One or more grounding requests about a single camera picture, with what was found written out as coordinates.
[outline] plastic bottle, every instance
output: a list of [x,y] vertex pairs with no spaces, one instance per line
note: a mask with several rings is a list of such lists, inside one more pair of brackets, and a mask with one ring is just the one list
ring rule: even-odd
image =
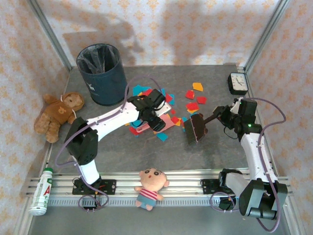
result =
[[34,194],[33,203],[29,208],[31,215],[43,215],[47,211],[51,186],[52,168],[45,168]]

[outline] black alarm clock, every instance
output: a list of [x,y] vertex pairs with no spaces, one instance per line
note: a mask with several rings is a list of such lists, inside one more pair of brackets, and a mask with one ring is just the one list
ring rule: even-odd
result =
[[232,72],[227,81],[231,94],[245,95],[248,92],[248,84],[244,73]]

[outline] bear face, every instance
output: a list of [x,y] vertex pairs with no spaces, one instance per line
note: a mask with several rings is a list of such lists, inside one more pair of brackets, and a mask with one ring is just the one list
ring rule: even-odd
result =
[[63,102],[70,108],[78,107],[84,103],[79,94],[69,94]]

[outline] plush doll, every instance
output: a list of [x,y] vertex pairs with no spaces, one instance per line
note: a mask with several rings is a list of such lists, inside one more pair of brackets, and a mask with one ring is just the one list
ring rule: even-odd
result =
[[139,192],[135,205],[148,211],[156,205],[157,200],[162,201],[164,198],[157,192],[169,186],[166,175],[155,168],[146,169],[139,173],[142,187],[135,187],[135,191]]
[[45,94],[44,100],[49,105],[35,122],[34,129],[39,134],[45,134],[49,143],[55,143],[59,140],[60,126],[66,121],[69,124],[74,122],[75,111],[83,107],[84,99],[79,93],[71,92],[62,95],[61,100]]

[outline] dark blue trash can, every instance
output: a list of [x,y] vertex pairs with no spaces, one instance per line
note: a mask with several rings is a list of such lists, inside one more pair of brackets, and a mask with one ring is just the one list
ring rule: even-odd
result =
[[78,54],[76,64],[94,102],[111,106],[124,99],[127,81],[117,48],[91,45]]

